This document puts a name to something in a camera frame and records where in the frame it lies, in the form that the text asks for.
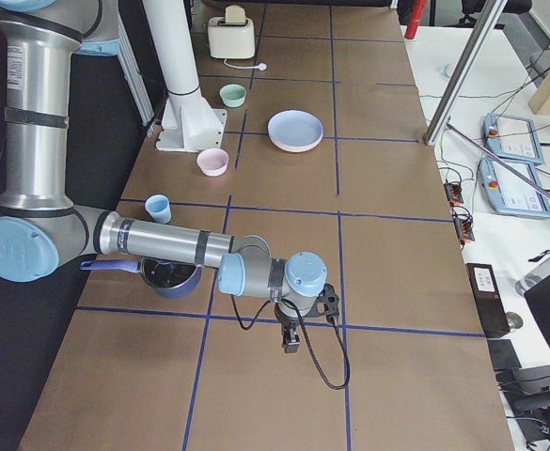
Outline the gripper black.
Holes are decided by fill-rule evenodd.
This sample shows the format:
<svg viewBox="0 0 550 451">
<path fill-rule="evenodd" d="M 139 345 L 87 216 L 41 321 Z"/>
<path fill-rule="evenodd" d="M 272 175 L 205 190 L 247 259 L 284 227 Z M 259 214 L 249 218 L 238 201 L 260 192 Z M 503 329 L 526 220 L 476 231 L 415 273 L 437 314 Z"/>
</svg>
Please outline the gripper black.
<svg viewBox="0 0 550 451">
<path fill-rule="evenodd" d="M 299 321 L 283 315 L 279 319 L 282 334 L 282 348 L 285 353 L 295 353 L 300 345 L 300 338 L 297 332 Z"/>
</svg>

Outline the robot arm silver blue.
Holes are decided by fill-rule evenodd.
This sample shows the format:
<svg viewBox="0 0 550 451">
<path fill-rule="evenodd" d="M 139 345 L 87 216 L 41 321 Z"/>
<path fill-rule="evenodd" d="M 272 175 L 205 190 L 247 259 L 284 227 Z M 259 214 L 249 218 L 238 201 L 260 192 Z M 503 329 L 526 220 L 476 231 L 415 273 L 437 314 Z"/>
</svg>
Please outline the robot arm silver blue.
<svg viewBox="0 0 550 451">
<path fill-rule="evenodd" d="M 0 277 L 30 282 L 86 254 L 122 253 L 213 268 L 220 291 L 271 301 L 283 347 L 307 342 L 305 318 L 329 297 L 322 259 L 271 256 L 256 235 L 124 218 L 65 193 L 71 57 L 116 54 L 115 1 L 0 1 L 8 43 L 7 184 L 0 194 Z"/>
</svg>

